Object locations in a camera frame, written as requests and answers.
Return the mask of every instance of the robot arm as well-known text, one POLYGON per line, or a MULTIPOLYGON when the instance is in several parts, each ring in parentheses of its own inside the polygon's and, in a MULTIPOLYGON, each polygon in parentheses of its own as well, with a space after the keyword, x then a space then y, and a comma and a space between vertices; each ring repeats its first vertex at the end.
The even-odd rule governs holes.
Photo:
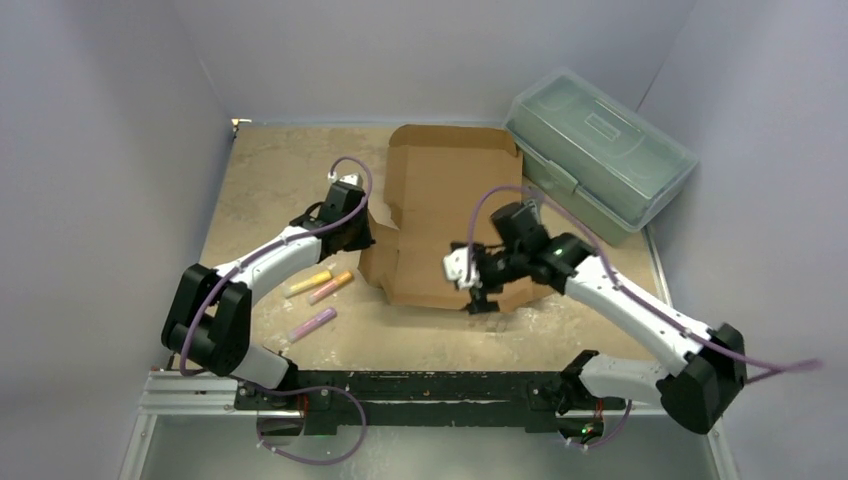
MULTIPOLYGON (((744 353, 738 331, 729 325, 713 330, 614 272, 621 284, 688 329, 689 336, 682 335, 619 290, 590 245, 569 233, 551 238, 528 205, 508 204, 491 219, 504 242, 501 250, 473 245, 470 274, 467 245, 454 243, 452 253, 443 260, 447 279, 470 291, 471 303, 466 307, 470 313, 497 311, 497 303, 487 295, 500 292, 506 283, 530 277, 551 286, 615 323, 657 359, 622 360, 584 351, 563 371, 569 390, 565 398, 618 397, 661 405, 693 432, 704 434, 712 428, 741 391, 747 372, 741 362, 704 348, 691 336, 744 353)), ((565 403, 567 411, 571 402, 565 403)))
POLYGON ((275 287, 295 273, 320 263, 339 251, 370 247, 374 240, 368 227, 367 208, 339 228, 320 231, 351 213, 365 192, 359 175, 335 181, 323 202, 312 205, 283 231, 256 250, 215 268, 200 264, 183 273, 165 327, 162 344, 179 353, 197 310, 222 276, 238 267, 238 273, 214 299, 215 313, 205 313, 198 325, 188 359, 219 376, 234 376, 270 389, 287 389, 297 366, 287 358, 250 341, 250 312, 275 287), (267 253, 265 247, 293 235, 316 231, 267 253), (250 265, 241 265, 250 258, 250 265))

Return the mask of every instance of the green plastic container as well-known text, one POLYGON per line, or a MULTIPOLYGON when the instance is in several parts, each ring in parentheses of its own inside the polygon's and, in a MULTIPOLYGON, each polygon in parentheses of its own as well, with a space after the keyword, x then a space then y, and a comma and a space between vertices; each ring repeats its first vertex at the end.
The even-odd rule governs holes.
POLYGON ((516 97, 504 127, 524 151, 524 175, 611 245, 668 205, 698 163, 566 69, 516 97))

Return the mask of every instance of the dusty surface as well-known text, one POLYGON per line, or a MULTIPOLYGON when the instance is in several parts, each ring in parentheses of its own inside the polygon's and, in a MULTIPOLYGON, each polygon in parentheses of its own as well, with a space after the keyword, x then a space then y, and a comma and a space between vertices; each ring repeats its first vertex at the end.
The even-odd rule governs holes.
MULTIPOLYGON (((231 261, 265 243, 288 221, 327 192, 326 172, 333 160, 352 155, 374 173, 374 208, 380 208, 385 154, 394 127, 243 127, 215 210, 201 262, 231 261)), ((356 171, 342 164, 340 173, 356 171)), ((571 230, 543 209, 552 233, 571 230)), ((609 249, 616 267, 656 292, 651 256, 641 235, 609 249)), ((359 370, 554 370, 581 350, 646 359, 648 353, 594 311, 564 297, 551 296, 510 315, 469 317, 462 312, 393 307, 381 290, 356 272, 358 254, 325 261, 335 273, 354 271, 357 279, 314 307, 306 295, 291 300, 281 289, 253 311, 254 341, 280 350, 306 369, 359 370), (286 333, 318 311, 334 306, 339 316, 295 345, 286 333)), ((301 272, 297 281, 317 272, 301 272)))

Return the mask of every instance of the open cardboard box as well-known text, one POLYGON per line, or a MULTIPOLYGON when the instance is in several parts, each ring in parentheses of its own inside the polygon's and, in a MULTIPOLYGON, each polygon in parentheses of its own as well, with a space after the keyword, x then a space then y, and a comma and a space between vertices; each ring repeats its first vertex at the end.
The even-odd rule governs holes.
MULTIPOLYGON (((389 140, 382 202, 372 196, 368 221, 376 244, 362 252, 359 271, 369 285, 385 290, 393 305, 462 309, 467 291, 457 291, 442 270, 450 243, 465 242, 471 212, 498 185, 521 185, 522 155, 512 136, 496 128, 404 125, 389 140)), ((489 215, 520 201, 518 192, 498 192, 486 201, 474 240, 500 239, 489 215)), ((552 293, 523 279, 498 295, 511 312, 552 293)))

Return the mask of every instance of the gray wall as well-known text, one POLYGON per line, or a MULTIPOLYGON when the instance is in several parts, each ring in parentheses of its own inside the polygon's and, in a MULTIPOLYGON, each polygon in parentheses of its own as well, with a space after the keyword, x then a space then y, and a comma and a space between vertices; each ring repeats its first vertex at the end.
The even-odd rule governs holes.
POLYGON ((848 478, 848 4, 699 0, 640 112, 702 157, 655 222, 676 306, 826 370, 743 392, 744 479, 848 478))
POLYGON ((567 64, 635 108, 695 0, 176 0, 233 117, 501 121, 567 64))
POLYGON ((0 478, 115 478, 230 129, 170 0, 2 2, 0 478))

